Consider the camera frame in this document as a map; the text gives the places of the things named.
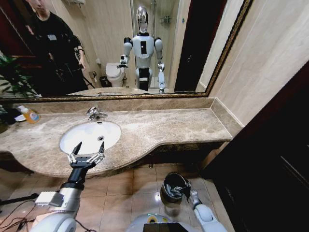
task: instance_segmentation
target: toilet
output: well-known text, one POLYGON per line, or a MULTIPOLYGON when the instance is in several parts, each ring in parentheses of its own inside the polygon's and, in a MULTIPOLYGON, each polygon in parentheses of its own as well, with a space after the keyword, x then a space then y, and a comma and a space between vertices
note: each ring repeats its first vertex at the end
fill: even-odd
POLYGON ((109 82, 111 82, 112 87, 122 87, 123 78, 125 75, 124 68, 117 68, 119 63, 107 63, 106 64, 106 76, 109 82))

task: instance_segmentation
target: drain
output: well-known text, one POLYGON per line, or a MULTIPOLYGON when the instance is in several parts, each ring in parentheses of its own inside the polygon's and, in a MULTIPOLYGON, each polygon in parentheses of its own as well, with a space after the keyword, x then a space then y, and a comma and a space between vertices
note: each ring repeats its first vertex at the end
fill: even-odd
POLYGON ((104 139, 104 136, 99 136, 98 141, 102 141, 104 139))

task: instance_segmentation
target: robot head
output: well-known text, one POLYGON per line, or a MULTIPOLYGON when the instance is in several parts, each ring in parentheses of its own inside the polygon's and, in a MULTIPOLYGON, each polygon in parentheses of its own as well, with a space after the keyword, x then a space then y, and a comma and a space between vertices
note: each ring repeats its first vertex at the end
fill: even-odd
POLYGON ((145 7, 140 6, 136 12, 136 20, 139 24, 140 33, 144 34, 147 32, 148 25, 148 14, 145 7))

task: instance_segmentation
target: faucet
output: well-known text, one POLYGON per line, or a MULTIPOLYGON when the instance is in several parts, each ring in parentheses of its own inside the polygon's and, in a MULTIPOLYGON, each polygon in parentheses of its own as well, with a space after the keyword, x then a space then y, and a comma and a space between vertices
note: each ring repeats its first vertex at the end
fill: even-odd
POLYGON ((99 119, 99 118, 105 118, 107 117, 107 114, 101 113, 99 108, 96 107, 91 107, 88 111, 87 111, 87 115, 90 115, 89 119, 90 121, 92 121, 93 119, 99 119))

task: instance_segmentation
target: mirror frame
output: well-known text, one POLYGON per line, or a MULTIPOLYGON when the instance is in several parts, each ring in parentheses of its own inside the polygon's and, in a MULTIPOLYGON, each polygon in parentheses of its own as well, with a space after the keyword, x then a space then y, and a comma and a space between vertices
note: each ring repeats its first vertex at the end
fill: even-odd
POLYGON ((225 60, 226 60, 226 58, 227 58, 227 56, 228 56, 228 54, 229 54, 229 52, 230 52, 230 50, 231 50, 231 48, 234 44, 234 41, 237 37, 237 34, 238 34, 243 22, 245 21, 245 18, 247 16, 247 13, 248 13, 253 1, 254 0, 244 0, 243 1, 243 4, 242 4, 242 6, 241 6, 241 8, 238 12, 238 15, 237 15, 237 18, 234 22, 232 30, 231 30, 231 32, 230 32, 230 34, 229 34, 229 36, 228 36, 228 38, 225 42, 225 46, 224 46, 222 53, 219 57, 217 65, 216 65, 216 67, 215 67, 215 69, 214 69, 214 71, 211 75, 209 82, 208 82, 207 88, 205 90, 207 97, 209 96, 209 94, 210 94, 210 92, 211 92, 211 90, 214 86, 214 83, 216 82, 216 80, 217 80, 217 78, 220 74, 220 71, 221 71, 221 69, 222 69, 222 67, 225 63, 225 60))
POLYGON ((109 95, 109 96, 74 96, 48 98, 3 98, 0 104, 5 103, 36 103, 36 102, 82 102, 127 99, 156 99, 156 98, 201 98, 206 93, 167 93, 167 94, 137 94, 137 95, 109 95))

